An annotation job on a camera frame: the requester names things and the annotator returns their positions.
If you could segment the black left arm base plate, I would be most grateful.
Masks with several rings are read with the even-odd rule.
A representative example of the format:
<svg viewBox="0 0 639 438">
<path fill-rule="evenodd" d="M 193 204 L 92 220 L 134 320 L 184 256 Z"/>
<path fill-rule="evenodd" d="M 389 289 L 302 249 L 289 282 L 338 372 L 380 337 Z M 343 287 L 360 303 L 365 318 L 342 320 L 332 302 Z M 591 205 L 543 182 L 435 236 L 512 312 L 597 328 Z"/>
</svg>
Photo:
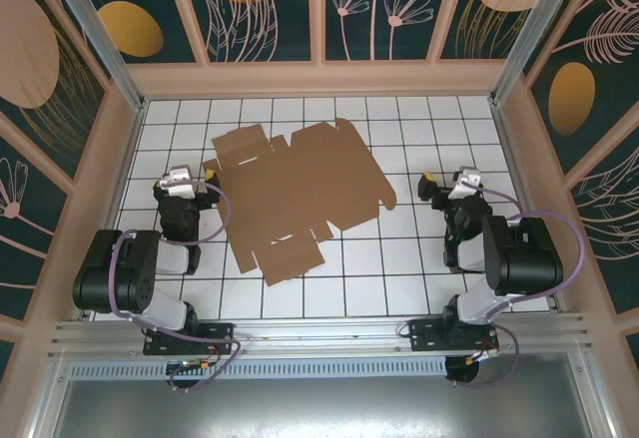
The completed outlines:
<svg viewBox="0 0 639 438">
<path fill-rule="evenodd" d="M 210 355 L 212 339 L 229 340 L 233 337 L 234 326 L 231 323 L 200 322 L 189 329 L 181 330 L 182 334 L 205 339 L 205 342 L 183 340 L 166 333 L 146 330 L 143 343 L 145 356 L 187 356 Z"/>
</svg>

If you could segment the grey metal sheet panel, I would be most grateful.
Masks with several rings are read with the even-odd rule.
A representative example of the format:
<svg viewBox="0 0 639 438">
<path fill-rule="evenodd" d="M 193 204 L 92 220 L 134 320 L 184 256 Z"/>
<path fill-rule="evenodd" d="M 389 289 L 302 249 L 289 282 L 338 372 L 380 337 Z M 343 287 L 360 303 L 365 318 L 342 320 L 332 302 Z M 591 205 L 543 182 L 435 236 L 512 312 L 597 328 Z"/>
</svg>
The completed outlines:
<svg viewBox="0 0 639 438">
<path fill-rule="evenodd" d="M 439 376 L 234 375 L 194 393 L 63 362 L 29 438 L 617 438 L 584 370 L 564 353 L 485 362 L 484 389 Z"/>
</svg>

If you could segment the aluminium mounting rail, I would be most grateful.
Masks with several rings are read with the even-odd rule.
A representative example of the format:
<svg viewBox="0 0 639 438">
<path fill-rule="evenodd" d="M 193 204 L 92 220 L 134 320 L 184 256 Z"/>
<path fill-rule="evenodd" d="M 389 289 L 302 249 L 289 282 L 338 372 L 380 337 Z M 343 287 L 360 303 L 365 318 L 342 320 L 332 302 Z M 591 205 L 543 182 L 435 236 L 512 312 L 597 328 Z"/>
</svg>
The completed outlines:
<svg viewBox="0 0 639 438">
<path fill-rule="evenodd" d="M 243 358 L 405 356 L 411 351 L 405 317 L 238 319 L 234 336 Z M 594 340 L 578 313 L 505 313 L 496 323 L 523 353 L 588 350 Z M 46 346 L 50 358 L 141 359 L 144 336 L 126 321 L 66 321 Z"/>
</svg>

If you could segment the aluminium corner post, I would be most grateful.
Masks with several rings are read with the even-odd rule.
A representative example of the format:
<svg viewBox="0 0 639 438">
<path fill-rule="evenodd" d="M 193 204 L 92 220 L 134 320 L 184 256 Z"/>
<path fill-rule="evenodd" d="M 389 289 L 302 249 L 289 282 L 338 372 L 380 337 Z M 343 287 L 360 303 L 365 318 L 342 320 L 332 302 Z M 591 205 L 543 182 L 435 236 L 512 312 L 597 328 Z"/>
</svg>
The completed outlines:
<svg viewBox="0 0 639 438">
<path fill-rule="evenodd" d="M 125 99 L 135 112 L 143 105 L 143 96 L 130 74 L 127 65 L 115 47 L 103 22 L 90 0 L 66 0 L 74 16 L 83 26 L 88 39 L 110 72 Z"/>
<path fill-rule="evenodd" d="M 489 104 L 497 110 L 508 98 L 535 47 L 555 17 L 563 0 L 536 0 L 490 92 Z"/>
</svg>

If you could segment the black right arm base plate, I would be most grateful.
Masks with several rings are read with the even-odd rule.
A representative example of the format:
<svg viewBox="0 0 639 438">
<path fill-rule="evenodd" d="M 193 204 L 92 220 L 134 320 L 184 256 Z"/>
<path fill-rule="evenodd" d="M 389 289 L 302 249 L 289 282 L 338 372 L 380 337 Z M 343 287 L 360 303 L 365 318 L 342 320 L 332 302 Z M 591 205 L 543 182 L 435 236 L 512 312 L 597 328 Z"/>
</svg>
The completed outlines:
<svg viewBox="0 0 639 438">
<path fill-rule="evenodd" d="M 499 348 L 496 329 L 491 325 L 458 322 L 445 325 L 443 319 L 416 319 L 408 323 L 412 351 L 470 353 Z"/>
</svg>

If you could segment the brown cardboard box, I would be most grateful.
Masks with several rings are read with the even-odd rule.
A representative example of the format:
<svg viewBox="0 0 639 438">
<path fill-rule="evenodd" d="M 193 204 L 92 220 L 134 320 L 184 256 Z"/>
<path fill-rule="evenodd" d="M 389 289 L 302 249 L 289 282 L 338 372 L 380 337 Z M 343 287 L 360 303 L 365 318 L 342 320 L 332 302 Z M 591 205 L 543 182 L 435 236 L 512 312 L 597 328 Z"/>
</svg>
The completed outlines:
<svg viewBox="0 0 639 438">
<path fill-rule="evenodd" d="M 219 205 L 240 273 L 267 284 L 324 263 L 319 245 L 396 207 L 396 193 L 354 124 L 337 118 L 268 138 L 259 125 L 212 140 Z"/>
</svg>

